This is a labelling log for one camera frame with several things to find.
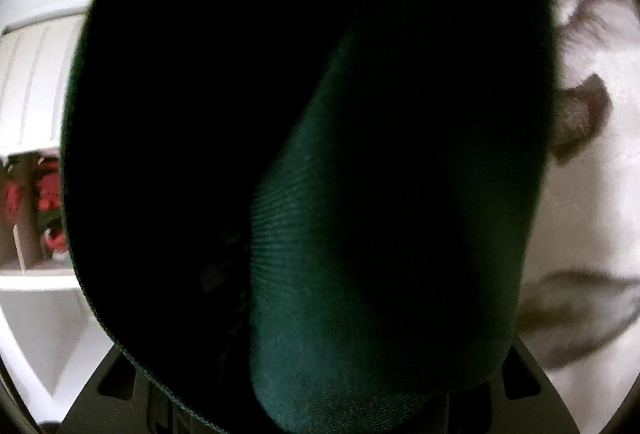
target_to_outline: green fabric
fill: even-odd
[[[252,381],[286,432],[384,432],[498,369],[552,71],[548,0],[363,2],[254,200]]]
[[[548,5],[95,0],[61,166],[100,324],[231,434],[382,432],[485,380],[548,143]]]

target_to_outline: white cabinet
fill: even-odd
[[[59,147],[91,1],[0,0],[0,157]],[[28,219],[9,224],[5,182],[0,169],[0,357],[36,422],[62,421],[112,342],[71,265],[48,258]]]
[[[83,21],[63,17],[0,37],[0,156],[58,147]]]

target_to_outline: white shelf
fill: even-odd
[[[0,266],[0,291],[53,291],[80,289],[73,268],[53,260],[22,272],[15,260]]]
[[[113,346],[79,291],[0,291],[0,356],[37,423],[62,421]]]

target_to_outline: red object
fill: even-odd
[[[58,160],[44,159],[36,168],[36,190],[38,192],[38,210],[53,210],[60,208],[60,176],[58,175]]]
[[[52,251],[67,251],[65,232],[61,229],[48,229],[44,232],[44,244]]]
[[[9,179],[4,185],[4,214],[13,226],[18,220],[18,212],[20,211],[20,202],[22,201],[22,186],[13,179]]]

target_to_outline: dark green textile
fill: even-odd
[[[548,144],[548,5],[95,0],[62,179],[111,338],[232,434],[382,432],[485,380]]]

